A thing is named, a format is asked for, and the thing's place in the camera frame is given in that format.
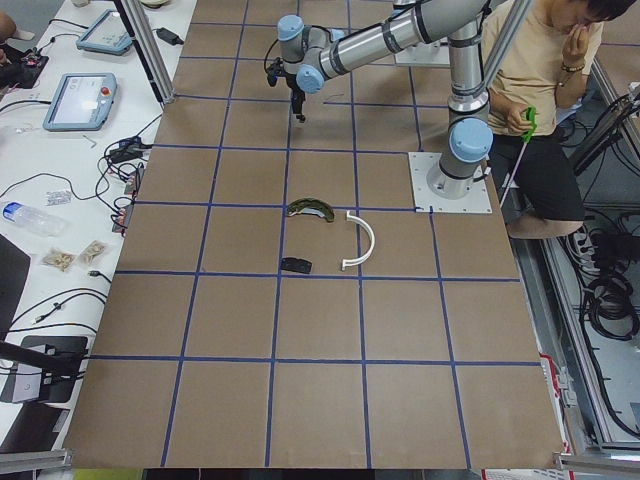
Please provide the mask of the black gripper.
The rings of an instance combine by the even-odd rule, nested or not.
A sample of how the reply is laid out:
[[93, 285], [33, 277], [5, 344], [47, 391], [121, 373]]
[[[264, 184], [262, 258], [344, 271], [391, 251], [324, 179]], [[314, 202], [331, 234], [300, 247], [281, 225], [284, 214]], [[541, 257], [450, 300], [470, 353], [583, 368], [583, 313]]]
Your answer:
[[292, 113], [297, 121], [306, 122], [306, 116], [303, 115], [303, 105], [306, 100], [306, 94], [298, 87], [291, 88], [291, 107]]

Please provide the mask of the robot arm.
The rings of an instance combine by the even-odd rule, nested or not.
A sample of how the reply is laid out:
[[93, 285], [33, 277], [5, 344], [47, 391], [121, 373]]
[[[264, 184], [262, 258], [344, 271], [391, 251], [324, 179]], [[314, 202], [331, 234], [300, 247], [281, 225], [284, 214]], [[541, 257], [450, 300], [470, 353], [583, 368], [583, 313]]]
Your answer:
[[395, 136], [407, 128], [408, 110], [446, 101], [448, 127], [434, 130], [417, 117], [414, 145], [442, 152], [444, 176], [458, 180], [462, 162], [448, 136], [464, 119], [485, 120], [488, 112], [480, 45], [487, 10], [485, 1], [410, 1], [349, 34], [287, 15], [277, 24], [280, 55], [264, 65], [267, 81], [285, 80], [292, 113], [305, 122], [308, 95], [353, 75], [355, 146], [368, 153], [401, 150]]

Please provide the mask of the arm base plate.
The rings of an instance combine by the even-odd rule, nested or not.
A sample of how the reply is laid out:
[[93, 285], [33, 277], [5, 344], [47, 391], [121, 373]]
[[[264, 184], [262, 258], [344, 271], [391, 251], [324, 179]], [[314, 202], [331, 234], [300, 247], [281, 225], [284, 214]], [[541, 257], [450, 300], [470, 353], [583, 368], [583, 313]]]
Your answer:
[[448, 68], [449, 48], [443, 41], [418, 43], [394, 55], [395, 64], [408, 67]]
[[425, 214], [492, 213], [482, 164], [467, 179], [453, 179], [440, 169], [440, 152], [409, 152], [414, 210]]

